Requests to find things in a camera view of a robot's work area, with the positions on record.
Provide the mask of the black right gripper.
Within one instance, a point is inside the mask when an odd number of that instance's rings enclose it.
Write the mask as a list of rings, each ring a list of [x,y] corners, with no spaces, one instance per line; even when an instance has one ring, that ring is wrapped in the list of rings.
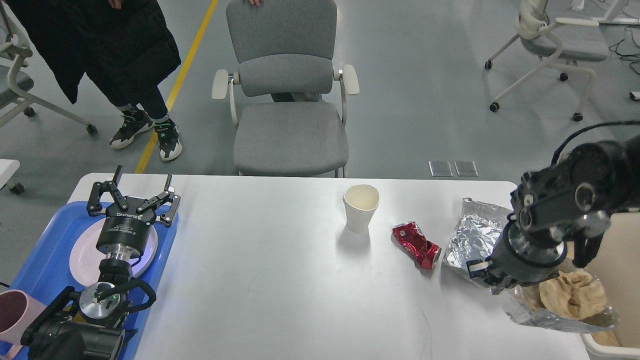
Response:
[[[551,247],[537,246],[532,237],[510,219],[498,238],[489,259],[467,260],[470,280],[487,281],[498,296],[518,285],[528,287],[558,276],[557,267],[567,257],[567,244],[551,241]]]

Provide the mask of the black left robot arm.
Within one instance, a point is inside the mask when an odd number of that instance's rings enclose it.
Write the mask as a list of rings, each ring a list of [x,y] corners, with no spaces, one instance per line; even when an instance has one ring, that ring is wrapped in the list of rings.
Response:
[[[156,301],[153,287],[134,276],[132,259],[142,259],[155,223],[172,227],[181,197],[168,175],[163,191],[149,199],[124,196],[112,178],[93,183],[86,210],[105,216],[96,240],[103,254],[97,280],[82,291],[68,285],[23,331],[30,360],[116,360],[136,330],[125,323]]]

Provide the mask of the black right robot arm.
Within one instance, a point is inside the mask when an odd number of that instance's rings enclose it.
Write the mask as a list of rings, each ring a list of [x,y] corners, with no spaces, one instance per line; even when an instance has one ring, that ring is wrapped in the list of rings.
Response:
[[[614,214],[639,210],[640,139],[583,143],[553,153],[550,166],[526,172],[510,194],[511,212],[484,259],[469,260],[466,271],[493,294],[556,278],[574,244],[573,265],[583,268],[598,254]]]

